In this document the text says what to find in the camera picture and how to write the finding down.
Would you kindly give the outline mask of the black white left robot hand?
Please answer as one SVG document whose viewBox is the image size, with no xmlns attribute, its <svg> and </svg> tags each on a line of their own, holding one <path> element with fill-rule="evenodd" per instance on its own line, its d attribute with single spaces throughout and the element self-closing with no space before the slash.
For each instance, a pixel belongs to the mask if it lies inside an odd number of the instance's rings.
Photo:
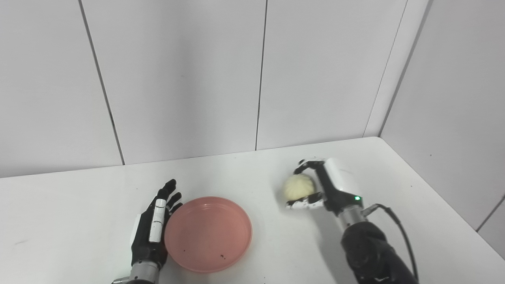
<svg viewBox="0 0 505 284">
<path fill-rule="evenodd" d="M 171 179 L 158 190 L 157 195 L 140 214 L 137 231 L 131 245 L 131 265 L 153 262 L 160 270 L 166 263 L 168 252 L 164 243 L 166 223 L 183 203 L 182 194 L 176 191 L 177 182 Z"/>
</svg>

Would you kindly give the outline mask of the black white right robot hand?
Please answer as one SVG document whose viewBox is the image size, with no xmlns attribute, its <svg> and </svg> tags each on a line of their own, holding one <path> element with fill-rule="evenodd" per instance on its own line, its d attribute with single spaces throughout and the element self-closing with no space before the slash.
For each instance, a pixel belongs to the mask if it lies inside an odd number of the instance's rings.
<svg viewBox="0 0 505 284">
<path fill-rule="evenodd" d="M 284 183 L 286 208 L 325 208 L 338 218 L 362 216 L 363 198 L 352 184 L 352 173 L 336 158 L 301 160 Z"/>
</svg>

